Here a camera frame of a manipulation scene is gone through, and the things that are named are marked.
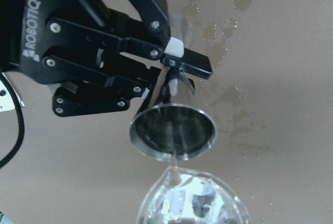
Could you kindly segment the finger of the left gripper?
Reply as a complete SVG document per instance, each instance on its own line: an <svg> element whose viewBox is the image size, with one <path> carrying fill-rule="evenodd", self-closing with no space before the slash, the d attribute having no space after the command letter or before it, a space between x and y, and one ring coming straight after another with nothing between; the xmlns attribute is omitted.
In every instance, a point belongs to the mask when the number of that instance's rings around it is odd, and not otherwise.
<svg viewBox="0 0 333 224"><path fill-rule="evenodd" d="M147 99L161 68L150 67L123 55L110 63L90 55L46 55L49 78L59 87L52 109L59 117L126 111L133 98Z"/></svg>
<svg viewBox="0 0 333 224"><path fill-rule="evenodd" d="M139 13L134 20L124 13L109 9L101 0L75 0L82 8L61 10L59 20L65 38L75 40L75 49L89 51L101 48L112 54L122 52L150 60L208 79L212 75L209 58L184 47L182 34L170 27L166 0L128 0Z"/></svg>

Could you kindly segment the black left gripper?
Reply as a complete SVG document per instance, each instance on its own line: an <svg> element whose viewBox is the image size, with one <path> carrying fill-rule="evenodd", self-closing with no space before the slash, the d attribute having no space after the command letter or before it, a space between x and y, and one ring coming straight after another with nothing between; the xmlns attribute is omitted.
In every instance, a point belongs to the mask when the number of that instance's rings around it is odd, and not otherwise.
<svg viewBox="0 0 333 224"><path fill-rule="evenodd" d="M41 84L74 80L74 63L94 63L83 31L102 29L101 0L1 0L1 68Z"/></svg>

